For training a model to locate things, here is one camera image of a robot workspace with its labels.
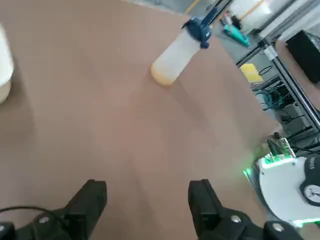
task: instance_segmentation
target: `white bottle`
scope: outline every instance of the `white bottle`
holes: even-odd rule
[[[0,24],[0,104],[3,103],[9,95],[13,72],[13,58],[5,30]]]
[[[199,41],[189,34],[187,28],[183,28],[173,43],[152,64],[152,76],[160,85],[171,86],[199,50]]]
[[[210,25],[217,18],[214,7],[203,18],[192,17],[182,32],[151,65],[151,74],[163,86],[171,86],[185,69],[192,57],[200,50],[207,49],[211,37]]]

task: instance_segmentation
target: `black wire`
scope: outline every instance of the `black wire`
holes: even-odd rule
[[[37,210],[37,211],[44,212],[44,213],[50,215],[53,219],[55,219],[59,223],[61,223],[61,225],[65,229],[67,229],[67,227],[68,227],[66,225],[66,223],[62,220],[62,218],[57,216],[53,211],[45,209],[45,208],[42,208],[42,207],[38,207],[38,206],[9,206],[9,207],[5,207],[5,208],[0,208],[0,214],[4,213],[4,212],[20,210],[20,209]]]
[[[295,120],[295,119],[298,119],[298,118],[301,118],[301,117],[305,117],[305,115],[301,115],[301,116],[296,116],[296,117],[290,117],[290,119],[288,121],[284,121],[283,123],[284,124],[288,124],[290,123],[291,121]]]
[[[313,151],[313,150],[309,150],[307,148],[303,148],[303,147],[297,147],[297,146],[292,146],[290,145],[290,147],[292,149],[297,149],[297,150],[301,150],[301,151],[306,151],[306,152],[309,152],[309,153],[312,153],[312,154],[320,154],[320,151]]]
[[[272,65],[266,66],[265,68],[263,68],[260,72],[259,75],[262,76],[264,74],[266,74],[267,72],[269,72],[272,69]]]

